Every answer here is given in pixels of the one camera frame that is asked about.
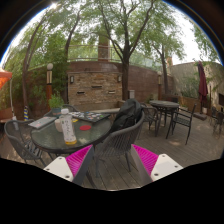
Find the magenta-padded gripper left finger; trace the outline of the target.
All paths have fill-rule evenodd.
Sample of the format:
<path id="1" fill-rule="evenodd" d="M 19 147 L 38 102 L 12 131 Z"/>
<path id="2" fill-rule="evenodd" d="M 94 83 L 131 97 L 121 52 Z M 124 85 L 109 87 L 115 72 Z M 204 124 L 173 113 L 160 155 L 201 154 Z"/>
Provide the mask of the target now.
<path id="1" fill-rule="evenodd" d="M 57 157 L 44 170 L 81 186 L 93 155 L 94 147 L 89 145 L 67 157 Z"/>

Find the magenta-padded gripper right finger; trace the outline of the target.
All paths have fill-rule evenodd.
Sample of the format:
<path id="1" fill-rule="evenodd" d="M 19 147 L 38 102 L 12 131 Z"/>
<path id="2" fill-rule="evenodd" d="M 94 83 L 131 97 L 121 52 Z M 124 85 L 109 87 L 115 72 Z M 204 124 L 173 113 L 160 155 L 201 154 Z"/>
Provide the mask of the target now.
<path id="1" fill-rule="evenodd" d="M 131 145 L 131 155 L 143 186 L 182 169 L 182 166 L 167 154 L 157 155 L 134 144 Z"/>

